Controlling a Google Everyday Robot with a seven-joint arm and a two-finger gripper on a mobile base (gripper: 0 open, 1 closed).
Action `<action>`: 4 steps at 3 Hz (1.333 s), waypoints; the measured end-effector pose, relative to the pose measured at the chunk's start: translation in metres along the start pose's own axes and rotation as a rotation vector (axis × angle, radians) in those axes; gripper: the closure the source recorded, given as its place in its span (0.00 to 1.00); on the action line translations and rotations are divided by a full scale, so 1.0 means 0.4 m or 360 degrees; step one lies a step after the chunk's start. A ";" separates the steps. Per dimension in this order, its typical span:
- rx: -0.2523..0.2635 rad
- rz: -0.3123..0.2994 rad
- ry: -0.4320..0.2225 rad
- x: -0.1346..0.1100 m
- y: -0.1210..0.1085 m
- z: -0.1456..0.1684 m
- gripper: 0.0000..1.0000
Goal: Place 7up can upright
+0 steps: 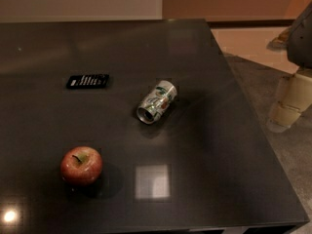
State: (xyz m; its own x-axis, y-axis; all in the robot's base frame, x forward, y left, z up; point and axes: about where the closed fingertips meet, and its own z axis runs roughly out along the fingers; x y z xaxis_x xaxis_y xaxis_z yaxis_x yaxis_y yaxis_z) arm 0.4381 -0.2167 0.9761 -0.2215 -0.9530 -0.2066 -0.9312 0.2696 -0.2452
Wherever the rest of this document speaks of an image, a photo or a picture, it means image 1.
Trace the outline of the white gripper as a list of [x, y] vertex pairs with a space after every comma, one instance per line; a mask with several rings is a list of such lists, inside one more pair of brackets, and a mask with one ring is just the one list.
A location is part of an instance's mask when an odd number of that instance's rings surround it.
[[299, 68], [280, 80], [278, 101], [272, 104], [266, 127], [273, 133], [288, 130], [312, 104], [312, 69]]

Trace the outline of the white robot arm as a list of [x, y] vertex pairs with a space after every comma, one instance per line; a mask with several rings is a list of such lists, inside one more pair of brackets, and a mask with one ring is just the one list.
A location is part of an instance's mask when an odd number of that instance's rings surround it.
[[298, 70], [279, 81], [267, 121], [273, 133], [289, 129], [312, 105], [312, 2], [292, 23], [286, 47], [288, 61]]

